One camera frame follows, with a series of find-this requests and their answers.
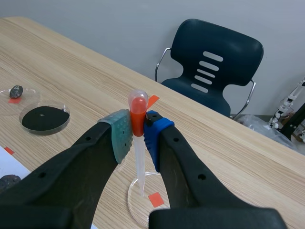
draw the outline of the black powder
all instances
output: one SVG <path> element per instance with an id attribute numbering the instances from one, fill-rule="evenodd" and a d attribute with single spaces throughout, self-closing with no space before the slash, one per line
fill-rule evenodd
<path id="1" fill-rule="evenodd" d="M 40 106 L 26 113 L 22 119 L 22 125 L 30 130 L 52 130 L 64 124 L 69 116 L 64 110 L 51 106 Z"/>

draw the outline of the white paper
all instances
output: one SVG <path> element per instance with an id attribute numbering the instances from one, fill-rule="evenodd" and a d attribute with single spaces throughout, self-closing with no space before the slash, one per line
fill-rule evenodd
<path id="1" fill-rule="evenodd" d="M 0 146 L 0 178 L 5 175 L 16 175 L 24 179 L 30 171 Z"/>

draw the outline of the black chair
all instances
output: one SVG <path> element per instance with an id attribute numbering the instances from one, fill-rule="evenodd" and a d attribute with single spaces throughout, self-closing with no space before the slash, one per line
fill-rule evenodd
<path id="1" fill-rule="evenodd" d="M 163 85 L 229 117 L 231 108 L 223 97 L 229 84 L 253 83 L 247 102 L 233 119 L 248 106 L 255 82 L 252 80 L 264 54 L 262 44 L 233 30 L 197 19 L 184 21 L 171 48 L 165 49 L 155 70 L 155 81 L 161 60 L 171 50 L 171 58 L 183 66 L 179 78 Z"/>

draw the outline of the gray wall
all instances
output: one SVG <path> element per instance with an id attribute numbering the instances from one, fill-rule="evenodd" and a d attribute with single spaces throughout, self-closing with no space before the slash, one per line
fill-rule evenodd
<path id="1" fill-rule="evenodd" d="M 161 53 L 185 19 L 254 37 L 264 46 L 264 59 L 245 113 L 256 115 L 274 113 L 304 77 L 304 9 L 303 0 L 0 0 L 0 17 L 31 18 L 152 79 Z M 166 56 L 160 81 L 181 72 Z M 232 113 L 243 106 L 249 90 L 250 85 L 225 89 Z M 299 98 L 294 108 L 302 102 Z"/>

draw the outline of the orange dropper tip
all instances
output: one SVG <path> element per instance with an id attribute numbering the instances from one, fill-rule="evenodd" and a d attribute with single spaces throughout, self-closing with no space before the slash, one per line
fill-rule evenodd
<path id="1" fill-rule="evenodd" d="M 144 120 L 148 105 L 148 95 L 142 90 L 133 90 L 128 97 L 132 131 L 137 137 L 143 135 Z"/>

